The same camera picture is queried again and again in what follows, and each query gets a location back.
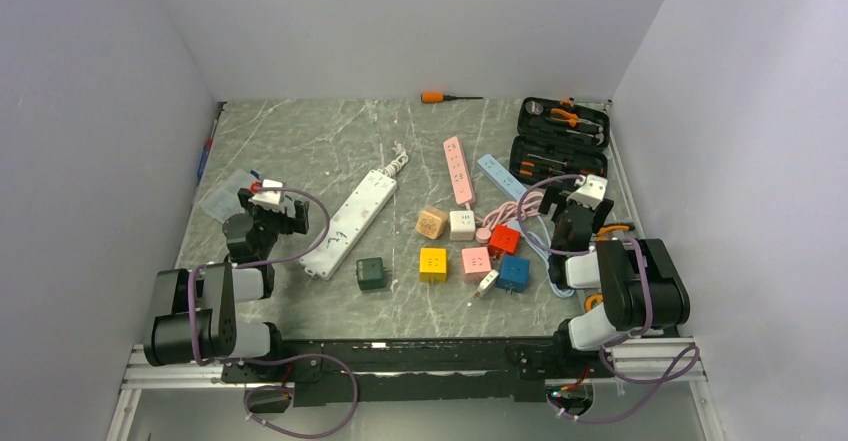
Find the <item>beige cube socket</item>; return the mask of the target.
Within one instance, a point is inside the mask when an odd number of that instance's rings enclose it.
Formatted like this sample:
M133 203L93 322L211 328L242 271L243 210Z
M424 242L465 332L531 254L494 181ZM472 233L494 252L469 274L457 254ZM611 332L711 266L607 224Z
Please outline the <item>beige cube socket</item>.
M438 239L448 226L449 215L438 208L423 209L415 224L415 231L427 239Z

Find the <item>pink power strip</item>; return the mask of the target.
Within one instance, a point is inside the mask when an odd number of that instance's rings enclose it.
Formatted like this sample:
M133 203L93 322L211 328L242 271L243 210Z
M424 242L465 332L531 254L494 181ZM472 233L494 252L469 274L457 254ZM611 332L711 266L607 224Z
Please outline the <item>pink power strip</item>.
M445 140L443 149L455 201L459 206L471 209L475 202L475 194L468 163L459 138L453 136Z

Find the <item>dark green cube socket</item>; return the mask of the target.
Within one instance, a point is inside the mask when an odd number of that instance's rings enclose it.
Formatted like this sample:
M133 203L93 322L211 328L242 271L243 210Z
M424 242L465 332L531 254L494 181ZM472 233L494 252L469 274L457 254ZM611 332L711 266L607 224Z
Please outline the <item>dark green cube socket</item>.
M381 257L358 259L355 268L357 285L361 291L383 290L388 287L387 271Z

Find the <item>black tool case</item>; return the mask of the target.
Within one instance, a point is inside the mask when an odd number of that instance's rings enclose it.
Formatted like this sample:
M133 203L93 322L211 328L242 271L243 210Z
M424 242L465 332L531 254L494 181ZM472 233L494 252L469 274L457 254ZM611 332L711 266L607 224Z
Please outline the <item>black tool case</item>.
M552 108L577 114L579 124L570 127L549 121ZM611 122L604 109L572 98L527 97L521 102L508 170L525 185L565 174L606 177L609 168L605 149L610 140Z

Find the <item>white cube socket top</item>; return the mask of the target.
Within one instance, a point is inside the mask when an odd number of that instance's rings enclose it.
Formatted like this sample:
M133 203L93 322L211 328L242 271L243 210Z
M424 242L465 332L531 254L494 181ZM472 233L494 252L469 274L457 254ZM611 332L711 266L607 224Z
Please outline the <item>white cube socket top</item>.
M475 215L471 210L454 210L449 213L451 241L474 241L476 230Z

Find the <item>yellow cube socket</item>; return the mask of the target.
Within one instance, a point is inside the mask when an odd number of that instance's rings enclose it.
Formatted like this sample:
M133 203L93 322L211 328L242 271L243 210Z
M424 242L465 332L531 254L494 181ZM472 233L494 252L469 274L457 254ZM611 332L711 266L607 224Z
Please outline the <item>yellow cube socket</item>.
M448 277L448 252L445 248L424 247L419 256L419 280L444 283Z

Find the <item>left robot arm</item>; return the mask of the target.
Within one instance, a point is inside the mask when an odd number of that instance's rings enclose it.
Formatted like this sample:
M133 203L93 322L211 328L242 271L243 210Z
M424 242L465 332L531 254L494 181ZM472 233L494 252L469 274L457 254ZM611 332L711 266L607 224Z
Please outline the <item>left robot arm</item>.
M269 258L279 236L308 232L310 203L279 192L256 195L247 188L237 197L241 211L222 226L228 254L221 263L194 277L188 269L157 274L143 342L149 364L248 358L248 368L261 380L285 372L288 355L279 330L271 322L238 320L237 305L271 296L274 267L253 264Z

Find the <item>blue cube socket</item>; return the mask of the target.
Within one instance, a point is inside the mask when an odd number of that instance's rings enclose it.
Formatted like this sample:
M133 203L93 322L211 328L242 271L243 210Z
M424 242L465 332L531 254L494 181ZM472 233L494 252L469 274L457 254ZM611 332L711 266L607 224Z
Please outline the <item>blue cube socket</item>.
M530 261L526 258L504 255L501 259L496 287L513 293L523 293L529 284Z

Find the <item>light blue power strip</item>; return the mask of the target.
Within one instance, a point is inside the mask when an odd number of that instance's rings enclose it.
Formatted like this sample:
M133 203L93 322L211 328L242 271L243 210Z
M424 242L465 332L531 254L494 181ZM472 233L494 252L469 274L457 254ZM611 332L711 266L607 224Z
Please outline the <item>light blue power strip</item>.
M508 199L518 201L527 188L494 156L485 154L476 161L485 177L491 181Z

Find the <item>white cube socket small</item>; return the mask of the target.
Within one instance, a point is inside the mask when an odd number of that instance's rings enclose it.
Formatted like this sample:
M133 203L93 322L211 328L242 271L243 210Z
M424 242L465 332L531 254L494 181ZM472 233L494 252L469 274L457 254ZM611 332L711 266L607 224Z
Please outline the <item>white cube socket small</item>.
M485 296L496 285L498 277L499 272L497 270L488 272L477 285L473 298L477 299Z

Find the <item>grey tool case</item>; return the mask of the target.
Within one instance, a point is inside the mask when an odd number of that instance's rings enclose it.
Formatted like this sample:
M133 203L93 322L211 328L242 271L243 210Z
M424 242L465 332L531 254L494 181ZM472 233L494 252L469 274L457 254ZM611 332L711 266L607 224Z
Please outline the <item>grey tool case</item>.
M601 306L607 319L623 331L644 325L645 299L636 253L616 239L633 234L632 222L611 222L600 228L596 240L602 244L600 280L590 286L580 299L583 310L590 312ZM670 254L660 239L640 239L638 244L645 264L645 274L652 303L652 324L647 337L671 337L677 325L688 318L689 301L680 288L680 277Z

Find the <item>clear plastic parts box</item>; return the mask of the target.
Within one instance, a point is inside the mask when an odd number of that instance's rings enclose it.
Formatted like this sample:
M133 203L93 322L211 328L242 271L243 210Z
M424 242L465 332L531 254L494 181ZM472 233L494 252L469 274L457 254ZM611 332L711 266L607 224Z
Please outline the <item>clear plastic parts box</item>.
M238 198L240 189L248 189L256 178L243 170L236 170L224 181L218 183L200 201L200 209L218 222L243 211Z

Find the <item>white long power strip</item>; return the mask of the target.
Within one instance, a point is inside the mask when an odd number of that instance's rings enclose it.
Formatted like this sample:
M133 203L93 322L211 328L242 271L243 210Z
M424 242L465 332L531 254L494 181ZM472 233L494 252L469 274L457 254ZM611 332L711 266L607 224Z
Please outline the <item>white long power strip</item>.
M322 244L300 258L309 276L329 280L397 189L397 181L371 170L332 216Z

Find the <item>pink cube socket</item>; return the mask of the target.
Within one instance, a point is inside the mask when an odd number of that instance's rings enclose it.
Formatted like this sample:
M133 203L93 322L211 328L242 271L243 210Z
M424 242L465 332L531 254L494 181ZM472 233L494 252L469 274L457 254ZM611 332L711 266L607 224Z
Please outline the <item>pink cube socket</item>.
M461 262L465 283L479 283L493 270L488 249L483 246L462 249Z

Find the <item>red cube socket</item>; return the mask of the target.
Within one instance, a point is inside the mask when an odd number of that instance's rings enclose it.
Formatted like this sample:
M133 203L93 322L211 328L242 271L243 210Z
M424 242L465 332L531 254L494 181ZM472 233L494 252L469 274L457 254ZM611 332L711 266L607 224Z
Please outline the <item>red cube socket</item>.
M504 255L514 255L520 240L520 231L506 225L496 225L487 244L489 256L500 259Z

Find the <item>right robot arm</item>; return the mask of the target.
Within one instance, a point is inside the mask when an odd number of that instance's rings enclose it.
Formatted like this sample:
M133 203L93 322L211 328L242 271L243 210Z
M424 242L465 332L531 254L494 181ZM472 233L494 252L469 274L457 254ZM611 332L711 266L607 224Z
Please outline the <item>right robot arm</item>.
M569 194L546 188L539 211L546 214L552 206L548 274L553 286L601 295L595 307L558 328L561 342L550 352L557 372L574 376L588 365L590 351L688 321L690 298L662 240L600 239L613 202L586 186Z

